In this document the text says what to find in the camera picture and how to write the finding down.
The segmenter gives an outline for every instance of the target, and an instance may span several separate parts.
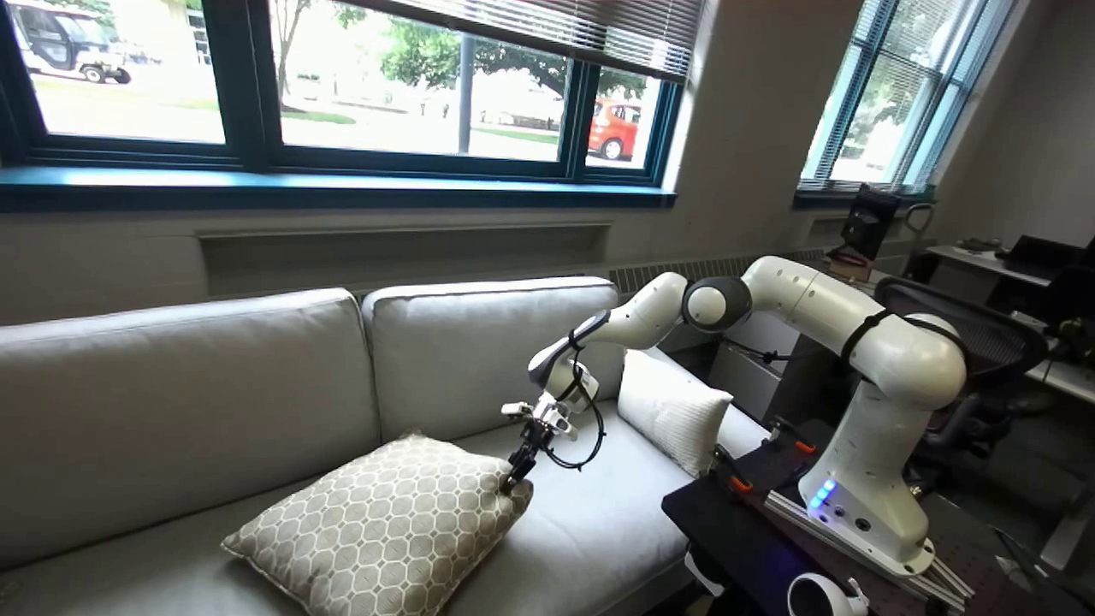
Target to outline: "couch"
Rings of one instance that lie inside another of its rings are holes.
[[[559,277],[0,327],[0,614],[300,614],[220,539],[412,430],[509,456],[525,363],[610,306],[610,279]],[[614,397],[619,350],[586,363]],[[644,614],[683,584],[659,497],[687,474],[614,405],[605,420],[586,471],[540,457],[532,509],[445,614]]]

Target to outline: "white pillow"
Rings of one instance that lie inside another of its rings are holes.
[[[221,539],[313,616],[436,616],[532,502],[509,463],[402,438]]]
[[[623,355],[619,418],[687,474],[703,474],[711,464],[728,399],[724,390],[705,388],[659,350],[630,350]]]

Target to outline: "window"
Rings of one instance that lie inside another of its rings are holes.
[[[1013,0],[867,0],[802,193],[925,194]]]
[[[659,184],[705,0],[0,6],[7,162]]]

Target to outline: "robotic arm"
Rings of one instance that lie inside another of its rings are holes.
[[[724,327],[749,311],[773,311],[802,335],[843,352],[861,382],[811,471],[798,481],[802,522],[885,569],[919,574],[934,563],[926,518],[905,481],[905,464],[938,406],[965,388],[965,355],[941,318],[895,318],[861,292],[803,263],[764,257],[738,279],[659,275],[634,302],[591,316],[565,338],[540,350],[526,372],[543,390],[537,406],[519,405],[526,438],[509,457],[514,474],[565,434],[569,418],[597,392],[597,375],[577,363],[583,347],[658,347],[673,326]]]

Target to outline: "window blind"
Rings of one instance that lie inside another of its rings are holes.
[[[683,74],[708,0],[348,0],[646,74]]]

